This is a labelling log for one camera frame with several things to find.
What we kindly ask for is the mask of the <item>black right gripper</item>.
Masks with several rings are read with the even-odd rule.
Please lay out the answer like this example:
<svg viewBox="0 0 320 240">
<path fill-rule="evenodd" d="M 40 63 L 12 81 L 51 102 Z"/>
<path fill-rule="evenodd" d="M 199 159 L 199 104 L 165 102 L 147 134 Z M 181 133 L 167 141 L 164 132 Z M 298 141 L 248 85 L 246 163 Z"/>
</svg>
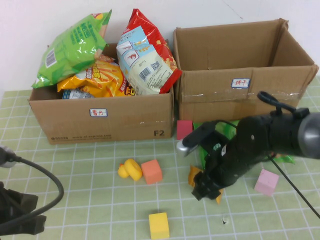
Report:
<svg viewBox="0 0 320 240">
<path fill-rule="evenodd" d="M 194 180 L 192 195 L 216 199 L 220 190 L 233 185 L 240 177 L 261 162 L 261 145 L 256 142 L 204 143 L 207 152 L 204 171 Z"/>
</svg>

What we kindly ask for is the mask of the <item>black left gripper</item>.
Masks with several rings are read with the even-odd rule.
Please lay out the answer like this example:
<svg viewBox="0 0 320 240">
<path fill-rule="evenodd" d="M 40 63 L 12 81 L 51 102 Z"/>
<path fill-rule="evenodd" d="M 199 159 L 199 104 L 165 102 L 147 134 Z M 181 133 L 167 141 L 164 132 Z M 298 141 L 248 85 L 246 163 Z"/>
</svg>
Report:
<svg viewBox="0 0 320 240">
<path fill-rule="evenodd" d="M 31 213 L 36 209 L 39 197 L 33 194 L 20 193 L 12 189 L 4 188 L 0 183 L 0 223 L 4 224 L 16 218 Z M 6 227 L 0 231 L 2 236 L 29 234 L 37 235 L 45 230 L 47 217 L 38 215 L 30 220 Z"/>
</svg>

